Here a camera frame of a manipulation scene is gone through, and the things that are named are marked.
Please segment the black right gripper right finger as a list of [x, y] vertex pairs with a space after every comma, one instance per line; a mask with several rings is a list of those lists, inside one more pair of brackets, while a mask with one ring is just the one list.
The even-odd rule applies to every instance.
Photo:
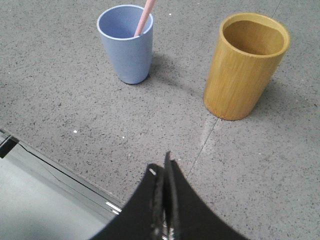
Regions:
[[169, 240], [245, 240], [197, 195], [178, 163], [164, 159], [163, 203]]

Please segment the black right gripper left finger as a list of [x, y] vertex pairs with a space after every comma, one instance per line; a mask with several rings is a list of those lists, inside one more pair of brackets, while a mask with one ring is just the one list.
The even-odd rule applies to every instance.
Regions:
[[164, 169], [154, 163], [146, 167], [135, 192], [93, 240], [161, 240], [164, 222]]

